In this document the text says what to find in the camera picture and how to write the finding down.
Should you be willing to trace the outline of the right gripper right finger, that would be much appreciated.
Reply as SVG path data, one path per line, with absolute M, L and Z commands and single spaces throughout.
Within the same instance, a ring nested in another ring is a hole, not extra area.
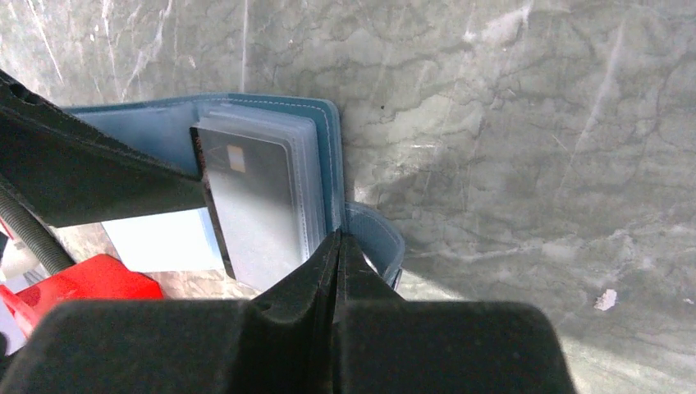
M 556 332 L 532 305 L 408 301 L 343 236 L 337 257 L 337 393 L 572 393 Z

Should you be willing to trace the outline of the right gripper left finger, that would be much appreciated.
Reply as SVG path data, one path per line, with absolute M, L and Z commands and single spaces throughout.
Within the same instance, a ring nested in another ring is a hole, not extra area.
M 4 393 L 337 393 L 341 233 L 252 300 L 79 300 L 1 363 Z

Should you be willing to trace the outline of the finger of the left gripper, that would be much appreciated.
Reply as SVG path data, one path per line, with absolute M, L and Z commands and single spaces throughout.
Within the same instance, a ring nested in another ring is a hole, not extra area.
M 204 205 L 199 175 L 141 153 L 1 74 L 1 188 L 55 227 Z

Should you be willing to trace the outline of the blue card holder wallet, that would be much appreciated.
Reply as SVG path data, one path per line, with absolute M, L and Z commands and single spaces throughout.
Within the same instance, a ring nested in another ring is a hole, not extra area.
M 192 172 L 196 160 L 189 129 L 218 104 L 306 117 L 318 134 L 318 157 L 327 230 L 353 235 L 387 285 L 401 277 L 405 241 L 383 215 L 345 199 L 341 123 L 337 106 L 319 98 L 216 93 L 163 98 L 136 103 L 71 107 L 67 112 L 131 148 Z

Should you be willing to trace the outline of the dark grey credit card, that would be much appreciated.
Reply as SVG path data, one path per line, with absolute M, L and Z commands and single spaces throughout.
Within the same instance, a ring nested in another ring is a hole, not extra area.
M 260 291 L 299 267 L 307 246 L 289 144 L 267 132 L 199 123 L 196 136 L 234 276 Z

